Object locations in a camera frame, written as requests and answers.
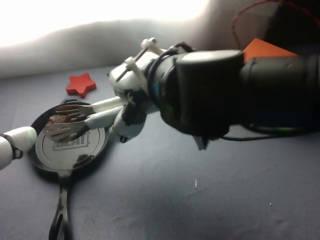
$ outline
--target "gray tabletop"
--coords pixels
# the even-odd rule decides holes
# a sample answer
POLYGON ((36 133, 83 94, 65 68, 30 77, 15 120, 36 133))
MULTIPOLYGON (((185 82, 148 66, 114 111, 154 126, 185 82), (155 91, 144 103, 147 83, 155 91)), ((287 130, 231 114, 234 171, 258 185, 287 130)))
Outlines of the gray tabletop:
MULTIPOLYGON (((70 75, 89 72, 96 81, 85 102, 112 97, 108 70, 1 80, 0 133, 30 126, 68 98, 70 75)), ((234 127, 230 134, 252 133, 234 127)), ((73 238, 318 239, 319 142, 319 134, 218 140, 198 151, 192 137, 151 114, 137 138, 110 145, 99 167, 73 185, 73 238)), ((39 176, 27 157, 13 161, 0 171, 0 239, 48 239, 58 199, 58 184, 39 176)))

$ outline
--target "red star-shaped object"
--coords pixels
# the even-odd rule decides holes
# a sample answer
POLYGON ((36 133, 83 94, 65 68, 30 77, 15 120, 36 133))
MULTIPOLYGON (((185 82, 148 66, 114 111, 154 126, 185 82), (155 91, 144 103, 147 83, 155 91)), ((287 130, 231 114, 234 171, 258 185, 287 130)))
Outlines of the red star-shaped object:
POLYGON ((70 83, 65 88, 69 95, 79 95, 84 99, 88 92, 97 88, 96 83, 91 80, 89 73, 84 73, 81 76, 70 76, 70 83))

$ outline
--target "cast iron skillet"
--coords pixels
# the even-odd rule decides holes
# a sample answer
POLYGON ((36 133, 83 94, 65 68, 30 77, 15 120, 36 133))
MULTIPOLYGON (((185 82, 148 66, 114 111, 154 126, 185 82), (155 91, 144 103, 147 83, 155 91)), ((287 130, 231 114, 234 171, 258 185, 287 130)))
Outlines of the cast iron skillet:
MULTIPOLYGON (((76 98, 67 98, 59 106, 70 104, 89 105, 76 98)), ((73 170, 90 163, 105 148, 109 132, 104 128, 88 131, 84 136, 68 142, 56 143, 47 138, 42 129, 49 117, 55 114, 55 108, 49 109, 40 115, 31 125, 38 138, 36 145, 28 152, 32 163, 46 174, 56 174, 60 185, 60 196, 57 210, 49 231, 49 240, 58 238, 62 224, 64 239, 72 239, 72 231, 68 218, 67 196, 73 170)))

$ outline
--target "brown food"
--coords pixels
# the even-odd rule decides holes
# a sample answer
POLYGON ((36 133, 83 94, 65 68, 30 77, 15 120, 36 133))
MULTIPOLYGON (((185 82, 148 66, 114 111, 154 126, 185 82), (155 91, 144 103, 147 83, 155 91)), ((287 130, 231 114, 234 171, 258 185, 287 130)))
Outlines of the brown food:
POLYGON ((71 118, 68 115, 52 115, 45 126, 48 127, 53 124, 64 124, 70 122, 71 118))

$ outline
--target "orange object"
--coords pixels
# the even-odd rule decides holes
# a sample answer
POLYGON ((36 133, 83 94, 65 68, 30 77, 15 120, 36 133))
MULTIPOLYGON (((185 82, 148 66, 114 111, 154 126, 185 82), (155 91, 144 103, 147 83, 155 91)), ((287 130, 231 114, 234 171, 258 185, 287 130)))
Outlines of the orange object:
POLYGON ((97 88, 96 83, 91 80, 88 72, 81 76, 70 76, 70 83, 65 88, 69 95, 79 95, 84 99, 88 92, 93 91, 97 88))
POLYGON ((244 61, 254 57, 289 57, 296 54, 255 38, 244 50, 244 61))

